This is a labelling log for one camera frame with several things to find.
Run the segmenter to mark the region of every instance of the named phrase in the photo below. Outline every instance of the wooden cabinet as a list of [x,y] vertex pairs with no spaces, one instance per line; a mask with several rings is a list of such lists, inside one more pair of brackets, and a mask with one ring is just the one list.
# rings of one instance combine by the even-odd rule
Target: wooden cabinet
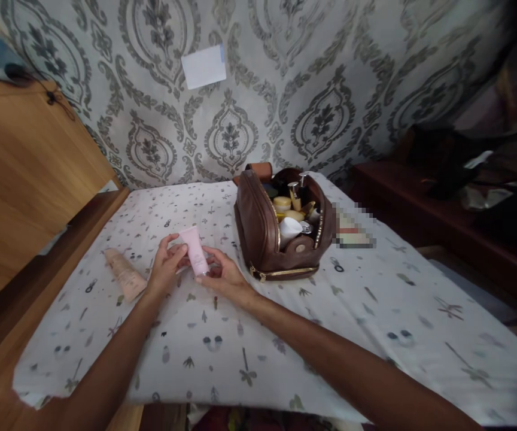
[[0,290],[115,177],[66,99],[47,100],[0,83]]

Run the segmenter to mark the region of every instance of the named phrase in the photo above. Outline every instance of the zipper pull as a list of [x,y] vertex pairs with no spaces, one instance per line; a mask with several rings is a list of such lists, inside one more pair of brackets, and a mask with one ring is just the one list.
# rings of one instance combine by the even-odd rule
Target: zipper pull
[[251,262],[251,266],[248,268],[248,270],[251,272],[251,275],[254,277],[254,273],[256,272],[260,277],[260,282],[264,283],[266,281],[266,274],[264,272],[260,272],[258,269],[256,269]]

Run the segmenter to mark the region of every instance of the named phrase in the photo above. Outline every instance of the leather pouch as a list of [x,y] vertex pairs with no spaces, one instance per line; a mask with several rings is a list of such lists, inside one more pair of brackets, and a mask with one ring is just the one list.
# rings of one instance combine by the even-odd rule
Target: leather pouch
[[[245,264],[253,277],[262,281],[297,280],[310,277],[318,270],[320,259],[329,248],[336,231],[336,217],[330,201],[317,182],[305,178],[305,202],[315,201],[320,212],[314,235],[299,235],[292,239],[283,250],[280,249],[281,233],[273,203],[262,183],[268,183],[272,167],[262,165],[261,178],[254,167],[247,165],[238,177],[238,191],[235,203],[236,227],[241,242]],[[286,168],[278,172],[273,184],[288,184],[300,181],[298,169]]]

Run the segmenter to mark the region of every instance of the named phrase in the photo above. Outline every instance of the toiletry bag strap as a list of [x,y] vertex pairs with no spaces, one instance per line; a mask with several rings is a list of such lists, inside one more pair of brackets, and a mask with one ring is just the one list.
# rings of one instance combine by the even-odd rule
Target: toiletry bag strap
[[[261,183],[270,183],[270,179],[272,178],[272,165],[269,162],[263,163],[248,163],[245,167],[245,170],[252,169],[256,172]],[[240,181],[240,177],[237,176],[233,178],[233,182],[238,186]]]

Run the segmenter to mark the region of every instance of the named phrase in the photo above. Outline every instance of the patterned bedsheet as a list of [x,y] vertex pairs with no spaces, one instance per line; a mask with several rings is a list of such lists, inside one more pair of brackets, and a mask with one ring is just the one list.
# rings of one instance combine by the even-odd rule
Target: patterned bedsheet
[[[234,258],[263,295],[393,362],[481,424],[517,425],[517,337],[388,226],[312,175],[376,248],[332,245],[313,277],[262,284],[239,253],[232,182],[134,191],[47,311],[16,366],[15,391],[37,408],[69,396],[130,313],[137,300],[123,300],[104,249],[118,249],[148,277],[161,238],[197,223],[203,244]],[[197,285],[190,269],[153,323],[127,397],[365,420],[283,340]]]

